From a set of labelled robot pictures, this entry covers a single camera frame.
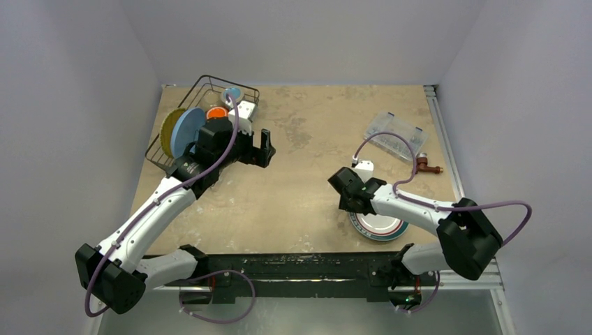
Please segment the striped rim white plate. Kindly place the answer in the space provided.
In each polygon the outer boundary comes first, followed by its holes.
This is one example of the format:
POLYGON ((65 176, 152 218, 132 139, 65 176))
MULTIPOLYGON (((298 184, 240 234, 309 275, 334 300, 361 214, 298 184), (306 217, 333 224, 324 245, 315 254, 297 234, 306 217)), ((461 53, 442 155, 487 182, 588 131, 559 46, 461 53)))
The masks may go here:
POLYGON ((408 229, 409 223, 399 218, 373 214, 357 214, 348 212, 353 227, 364 237, 374 241, 393 241, 401 237, 408 229))

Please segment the red translucent cup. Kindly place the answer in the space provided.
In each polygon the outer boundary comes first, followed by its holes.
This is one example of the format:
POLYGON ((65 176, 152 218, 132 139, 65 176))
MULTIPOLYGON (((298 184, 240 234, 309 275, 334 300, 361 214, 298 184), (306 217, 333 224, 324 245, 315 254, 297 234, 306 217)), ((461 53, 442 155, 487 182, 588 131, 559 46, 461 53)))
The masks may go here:
POLYGON ((228 114, 229 114, 229 111, 225 107, 216 106, 216 107, 210 108, 206 112, 206 118, 207 118, 207 120, 227 118, 228 114))

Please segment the blue butterfly mug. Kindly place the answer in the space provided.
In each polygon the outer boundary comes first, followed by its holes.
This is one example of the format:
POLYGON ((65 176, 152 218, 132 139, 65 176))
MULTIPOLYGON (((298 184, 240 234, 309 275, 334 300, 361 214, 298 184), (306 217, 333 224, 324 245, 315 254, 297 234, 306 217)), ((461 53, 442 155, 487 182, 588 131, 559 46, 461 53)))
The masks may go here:
POLYGON ((234 108, 234 102, 240 103, 244 100, 244 91, 239 87, 228 87, 221 92, 221 101, 229 108, 234 108))

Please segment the blue plate with bamboo pattern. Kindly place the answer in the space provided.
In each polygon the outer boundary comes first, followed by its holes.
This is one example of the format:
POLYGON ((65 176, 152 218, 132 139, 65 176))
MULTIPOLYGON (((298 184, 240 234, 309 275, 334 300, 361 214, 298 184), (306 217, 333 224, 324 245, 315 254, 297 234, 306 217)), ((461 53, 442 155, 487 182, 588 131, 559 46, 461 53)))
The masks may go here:
POLYGON ((173 158, 183 155, 186 146, 195 142, 199 137, 199 131, 206 122, 206 113, 199 107, 185 111, 177 121, 172 132, 171 151, 173 158))

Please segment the round woven bamboo mat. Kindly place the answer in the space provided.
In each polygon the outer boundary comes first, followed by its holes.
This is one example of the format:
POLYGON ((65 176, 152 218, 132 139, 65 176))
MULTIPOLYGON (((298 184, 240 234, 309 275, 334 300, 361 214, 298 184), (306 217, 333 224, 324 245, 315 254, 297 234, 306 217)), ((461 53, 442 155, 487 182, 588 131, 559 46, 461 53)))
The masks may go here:
POLYGON ((175 125, 179 118, 185 113, 186 108, 179 107, 172 111, 170 111, 164 118, 160 131, 159 131, 159 141, 161 149, 163 153, 168 158, 173 158, 172 151, 171 151, 171 140, 172 140, 172 132, 175 128, 175 125))

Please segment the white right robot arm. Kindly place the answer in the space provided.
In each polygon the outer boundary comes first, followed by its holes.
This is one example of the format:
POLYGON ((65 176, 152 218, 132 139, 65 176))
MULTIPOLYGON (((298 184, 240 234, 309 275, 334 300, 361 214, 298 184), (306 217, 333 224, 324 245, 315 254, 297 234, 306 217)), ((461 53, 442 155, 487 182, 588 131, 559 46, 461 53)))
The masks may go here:
POLYGON ((476 281, 503 244, 482 209, 468 198, 439 202, 397 190, 382 179, 365 181, 350 167, 340 168, 328 182, 339 194, 340 209, 398 218, 437 237, 430 244, 408 244, 395 255, 392 275, 399 283, 442 270, 476 281))

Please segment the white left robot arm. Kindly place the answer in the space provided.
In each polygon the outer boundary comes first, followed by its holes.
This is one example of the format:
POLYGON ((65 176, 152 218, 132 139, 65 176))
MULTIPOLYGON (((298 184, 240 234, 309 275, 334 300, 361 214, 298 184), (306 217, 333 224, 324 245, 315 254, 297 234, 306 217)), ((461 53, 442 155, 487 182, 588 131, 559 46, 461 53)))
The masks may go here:
POLYGON ((156 190, 115 232, 96 246, 83 244, 75 253, 77 273, 86 290, 84 312, 95 318, 112 310, 130 311, 143 294, 175 281, 200 285, 222 274, 209 256, 190 245, 146 259, 149 247, 186 208, 200 199, 229 165, 239 162, 266 168, 276 153, 271 133, 254 133, 228 118, 210 119, 182 141, 181 154, 156 190))

